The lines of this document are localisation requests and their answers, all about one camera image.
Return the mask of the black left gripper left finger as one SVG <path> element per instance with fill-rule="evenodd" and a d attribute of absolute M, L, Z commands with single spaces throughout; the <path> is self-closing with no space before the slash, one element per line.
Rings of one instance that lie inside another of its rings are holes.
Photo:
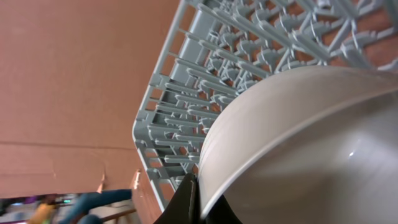
<path fill-rule="evenodd" d="M 194 224 L 197 218 L 197 178 L 186 174 L 171 201 L 154 224 Z"/>

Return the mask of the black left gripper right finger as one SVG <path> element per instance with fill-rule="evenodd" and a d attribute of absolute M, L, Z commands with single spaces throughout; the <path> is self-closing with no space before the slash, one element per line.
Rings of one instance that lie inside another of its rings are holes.
<path fill-rule="evenodd" d="M 222 195 L 204 219 L 205 224 L 242 224 Z"/>

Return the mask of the grey bowl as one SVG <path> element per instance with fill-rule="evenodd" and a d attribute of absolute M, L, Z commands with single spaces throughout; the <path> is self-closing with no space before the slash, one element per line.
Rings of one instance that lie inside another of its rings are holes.
<path fill-rule="evenodd" d="M 217 117 L 201 150 L 200 216 L 243 223 L 396 223 L 397 74 L 301 67 Z"/>

